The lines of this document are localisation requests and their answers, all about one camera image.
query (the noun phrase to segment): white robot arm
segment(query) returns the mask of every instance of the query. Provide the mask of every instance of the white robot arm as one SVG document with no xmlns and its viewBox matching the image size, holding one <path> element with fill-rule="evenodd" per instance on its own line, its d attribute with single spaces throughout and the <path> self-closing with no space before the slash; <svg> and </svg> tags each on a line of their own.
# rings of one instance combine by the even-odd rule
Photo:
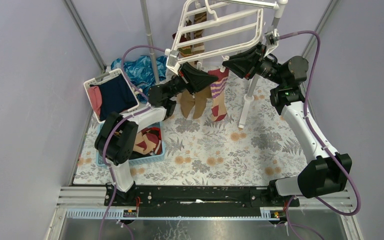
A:
<svg viewBox="0 0 384 240">
<path fill-rule="evenodd" d="M 325 152 L 325 148 L 336 155 L 348 172 L 351 168 L 350 157 L 347 154 L 339 154 L 336 148 L 329 144 L 311 114 L 308 114 L 307 118 L 314 131 L 326 143 L 326 147 L 320 146 L 304 116 L 304 96 L 299 89 L 299 84 L 307 79 L 307 60 L 301 56 L 294 56 L 280 64 L 275 57 L 264 57 L 266 48 L 259 43 L 246 52 L 231 56 L 229 60 L 223 62 L 223 66 L 241 78 L 251 79 L 258 74 L 278 84 L 270 91 L 271 104 L 293 130 L 307 159 L 307 167 L 298 176 L 270 181 L 267 189 L 271 198 L 279 198 L 278 202 L 282 202 L 284 196 L 304 195 L 312 198 L 344 190 L 347 178 Z M 118 190 L 127 192 L 134 185 L 128 158 L 133 149 L 136 133 L 170 117 L 176 105 L 175 101 L 170 100 L 173 96 L 185 90 L 191 94 L 199 92 L 216 80 L 217 77 L 197 70 L 189 63 L 183 63 L 178 75 L 164 84 L 150 88 L 148 92 L 150 105 L 146 110 L 139 109 L 122 115 L 116 113 L 110 115 L 95 142 L 95 147 L 102 153 L 109 130 L 112 130 L 123 118 L 128 119 L 118 129 L 122 133 L 119 136 L 113 136 L 120 141 L 111 140 L 106 154 L 111 161 Z"/>
</svg>

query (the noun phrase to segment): metal floor panel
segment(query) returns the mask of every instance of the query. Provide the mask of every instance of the metal floor panel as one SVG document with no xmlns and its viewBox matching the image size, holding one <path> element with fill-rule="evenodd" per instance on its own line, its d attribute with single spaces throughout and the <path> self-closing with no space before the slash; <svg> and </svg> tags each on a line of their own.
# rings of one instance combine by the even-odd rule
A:
<svg viewBox="0 0 384 240">
<path fill-rule="evenodd" d="M 347 239 L 339 215 L 329 210 L 291 210 L 291 221 L 316 229 L 326 240 Z M 67 217 L 60 240 L 96 240 L 100 219 Z M 248 220 L 136 220 L 129 227 L 136 240 L 297 240 L 291 229 L 274 228 L 268 221 Z M 299 229 L 306 240 L 318 240 L 314 233 Z M 129 231 L 109 219 L 103 225 L 102 240 L 130 240 Z"/>
</svg>

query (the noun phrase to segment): purple wall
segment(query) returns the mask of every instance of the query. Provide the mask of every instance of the purple wall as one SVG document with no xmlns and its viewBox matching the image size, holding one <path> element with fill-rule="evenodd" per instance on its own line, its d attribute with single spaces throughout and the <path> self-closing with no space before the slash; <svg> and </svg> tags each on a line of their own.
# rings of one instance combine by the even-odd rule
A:
<svg viewBox="0 0 384 240">
<path fill-rule="evenodd" d="M 141 3 L 139 0 L 74 0 L 73 1 L 96 48 L 106 64 L 111 64 L 116 58 L 123 56 L 125 51 L 136 45 L 147 44 L 145 25 L 142 17 Z M 300 30 L 314 30 L 322 17 L 330 0 L 290 0 L 279 22 L 280 34 L 288 34 Z M 180 16 L 185 0 L 147 0 L 149 22 L 153 34 L 153 42 L 159 48 L 171 48 L 173 45 L 172 34 L 177 31 Z M 217 9 L 222 16 L 239 10 L 253 8 L 239 4 L 230 4 Z M 273 9 L 264 10 L 264 21 L 269 26 L 273 20 Z M 204 36 L 240 27 L 251 23 L 252 19 L 244 18 L 224 25 L 207 29 Z M 246 31 L 238 35 L 223 38 L 223 41 L 212 40 L 205 43 L 206 50 L 214 50 L 222 45 L 244 43 L 251 40 L 255 32 Z M 309 36 L 285 40 L 281 47 L 275 50 L 280 61 L 286 61 L 295 55 L 301 55 Z M 140 55 L 147 54 L 146 49 L 136 49 L 127 59 L 136 60 Z M 213 57 L 205 61 L 208 64 L 220 64 L 222 58 Z"/>
<path fill-rule="evenodd" d="M 384 1 L 339 3 L 321 35 L 310 97 L 324 135 L 353 160 L 364 239 L 384 239 Z"/>
<path fill-rule="evenodd" d="M 0 239 L 43 239 L 98 74 L 62 0 L 0 0 Z"/>
</svg>

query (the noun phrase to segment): blue laundry basket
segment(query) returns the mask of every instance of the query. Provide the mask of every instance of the blue laundry basket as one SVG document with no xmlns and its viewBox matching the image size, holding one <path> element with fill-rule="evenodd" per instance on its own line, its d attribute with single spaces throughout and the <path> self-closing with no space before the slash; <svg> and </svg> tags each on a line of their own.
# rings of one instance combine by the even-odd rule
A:
<svg viewBox="0 0 384 240">
<path fill-rule="evenodd" d="M 100 124 L 98 127 L 97 127 L 97 133 L 99 134 L 99 132 L 101 131 L 101 128 L 104 124 Z M 161 129 L 161 139 L 163 138 L 163 123 L 162 122 L 157 122 L 157 123 L 154 123 L 152 125 L 150 125 L 150 127 L 157 127 L 159 129 Z M 149 164 L 149 163 L 155 163 L 155 162 L 161 162 L 161 161 L 164 161 L 164 156 L 166 155 L 166 144 L 164 143 L 164 141 L 161 141 L 162 142 L 162 152 L 161 154 L 159 155 L 154 155 L 154 156 L 146 156 L 146 157 L 141 157 L 141 158 L 136 158 L 136 159 L 129 159 L 128 162 L 130 165 L 139 165 L 139 164 Z M 106 168 L 107 165 L 105 165 L 103 159 L 102 159 L 102 156 L 99 154 L 99 151 L 96 150 L 96 165 L 98 167 L 102 167 L 102 168 Z"/>
</svg>

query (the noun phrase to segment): floral floor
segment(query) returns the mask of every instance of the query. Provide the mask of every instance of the floral floor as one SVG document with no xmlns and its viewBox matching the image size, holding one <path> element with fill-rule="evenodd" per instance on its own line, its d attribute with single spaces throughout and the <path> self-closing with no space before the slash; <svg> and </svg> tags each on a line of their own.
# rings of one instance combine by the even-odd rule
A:
<svg viewBox="0 0 384 240">
<path fill-rule="evenodd" d="M 276 85 L 260 78 L 244 129 L 238 128 L 249 82 L 230 73 L 225 90 L 227 116 L 212 122 L 211 100 L 199 119 L 185 119 L 176 106 L 163 122 L 165 160 L 130 166 L 140 185 L 265 186 L 296 176 L 306 166 L 300 144 L 270 104 Z M 108 169 L 95 164 L 98 123 L 91 119 L 74 175 L 75 185 L 110 182 Z"/>
</svg>

